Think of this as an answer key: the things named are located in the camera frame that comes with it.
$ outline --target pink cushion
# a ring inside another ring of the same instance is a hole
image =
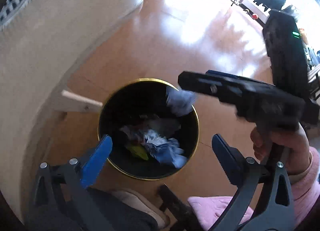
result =
[[[230,203],[232,197],[189,197],[188,202],[192,207],[201,227],[207,231],[219,218]],[[253,210],[248,207],[240,224],[249,220]]]

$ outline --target metal screw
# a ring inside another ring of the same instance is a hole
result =
[[[211,93],[216,93],[218,91],[217,86],[215,84],[212,84],[210,86],[210,90],[211,90]]]
[[[69,164],[71,164],[71,165],[75,165],[77,163],[78,163],[78,159],[77,158],[73,158],[73,159],[69,160]]]
[[[252,158],[252,157],[248,157],[248,158],[246,158],[245,160],[246,160],[247,163],[249,163],[249,164],[254,164],[254,163],[256,162],[255,159]]]
[[[283,163],[282,163],[282,162],[277,162],[277,166],[278,166],[279,168],[283,168]]]
[[[42,168],[42,169],[44,169],[44,168],[46,168],[47,167],[47,163],[46,162],[42,162],[41,164],[40,164],[40,168]]]

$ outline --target wooden floor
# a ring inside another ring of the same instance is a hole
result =
[[[262,28],[229,0],[145,0],[143,8],[113,37],[96,49],[69,81],[75,93],[104,101],[129,81],[154,77],[177,85],[183,70],[218,70],[272,82]],[[156,206],[156,188],[166,183],[182,200],[189,196],[233,195],[211,149],[211,138],[222,134],[244,156],[253,156],[253,124],[239,120],[235,108],[199,96],[195,104],[200,121],[200,143],[179,173],[162,181],[129,178],[106,165],[96,187],[135,189]],[[97,144],[97,114],[68,113],[57,127],[48,162],[66,163]],[[252,201],[256,204],[257,196]]]

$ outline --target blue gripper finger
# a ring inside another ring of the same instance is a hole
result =
[[[96,182],[100,171],[112,151],[112,140],[108,135],[103,136],[97,145],[95,151],[91,154],[89,160],[81,170],[81,186],[86,189]]]

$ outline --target beige fabric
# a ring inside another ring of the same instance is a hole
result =
[[[312,165],[312,160],[313,160],[312,152],[309,152],[309,167],[304,172],[302,172],[298,175],[290,175],[289,180],[290,180],[291,185],[299,182],[309,173],[309,171],[311,169],[311,165]]]
[[[152,216],[157,221],[159,229],[163,229],[170,224],[170,219],[166,214],[137,192],[131,190],[115,190],[112,191],[111,194],[128,206]]]

